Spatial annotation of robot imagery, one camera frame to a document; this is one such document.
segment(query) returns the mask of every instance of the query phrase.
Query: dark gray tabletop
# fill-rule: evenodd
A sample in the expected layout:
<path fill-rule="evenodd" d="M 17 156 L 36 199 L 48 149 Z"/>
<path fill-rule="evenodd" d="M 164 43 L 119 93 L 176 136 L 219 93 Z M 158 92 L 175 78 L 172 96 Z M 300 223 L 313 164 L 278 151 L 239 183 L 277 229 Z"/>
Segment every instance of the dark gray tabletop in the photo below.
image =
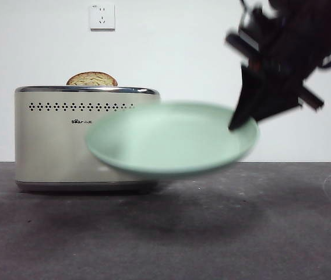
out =
<path fill-rule="evenodd" d="M 331 163 L 239 163 L 147 193 L 21 193 L 0 163 L 0 279 L 331 279 Z"/>

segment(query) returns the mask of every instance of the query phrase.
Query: bread slice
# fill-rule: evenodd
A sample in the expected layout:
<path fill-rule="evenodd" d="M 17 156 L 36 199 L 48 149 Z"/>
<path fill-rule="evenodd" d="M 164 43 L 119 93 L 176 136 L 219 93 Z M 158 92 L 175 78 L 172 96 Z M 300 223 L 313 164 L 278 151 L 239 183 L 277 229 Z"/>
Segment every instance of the bread slice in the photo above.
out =
<path fill-rule="evenodd" d="M 102 72 L 84 72 L 71 77 L 67 85 L 75 86 L 117 86 L 112 76 Z"/>

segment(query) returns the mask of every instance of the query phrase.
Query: toaster base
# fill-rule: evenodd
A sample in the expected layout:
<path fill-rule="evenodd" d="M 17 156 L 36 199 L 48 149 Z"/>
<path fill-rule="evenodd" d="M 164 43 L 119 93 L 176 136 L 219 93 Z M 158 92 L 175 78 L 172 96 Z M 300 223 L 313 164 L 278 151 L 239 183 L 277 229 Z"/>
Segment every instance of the toaster base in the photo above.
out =
<path fill-rule="evenodd" d="M 21 182 L 17 186 L 24 192 L 29 191 L 141 191 L 148 192 L 158 185 L 158 181 L 123 182 Z"/>

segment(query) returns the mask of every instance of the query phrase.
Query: brand logo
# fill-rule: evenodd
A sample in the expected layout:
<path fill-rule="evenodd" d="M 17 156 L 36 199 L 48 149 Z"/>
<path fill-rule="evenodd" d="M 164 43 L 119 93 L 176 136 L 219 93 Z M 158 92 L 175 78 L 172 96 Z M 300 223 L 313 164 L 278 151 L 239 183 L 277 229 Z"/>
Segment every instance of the brand logo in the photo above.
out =
<path fill-rule="evenodd" d="M 93 123 L 92 121 L 80 121 L 77 118 L 71 121 L 72 124 L 91 124 Z"/>

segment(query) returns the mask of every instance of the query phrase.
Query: black robotic arm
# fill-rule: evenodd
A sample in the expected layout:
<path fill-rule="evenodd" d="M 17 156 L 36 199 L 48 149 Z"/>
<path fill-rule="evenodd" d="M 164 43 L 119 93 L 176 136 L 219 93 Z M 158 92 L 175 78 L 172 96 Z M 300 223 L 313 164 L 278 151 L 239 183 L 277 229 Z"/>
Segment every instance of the black robotic arm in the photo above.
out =
<path fill-rule="evenodd" d="M 323 106 L 303 82 L 317 67 L 331 67 L 331 61 L 323 64 L 331 54 L 331 0 L 269 2 L 276 17 L 268 18 L 261 8 L 254 8 L 249 23 L 241 23 L 238 34 L 226 38 L 249 60 L 248 66 L 242 65 L 242 90 L 230 130 L 249 117 L 260 121 L 303 102 L 315 110 Z"/>

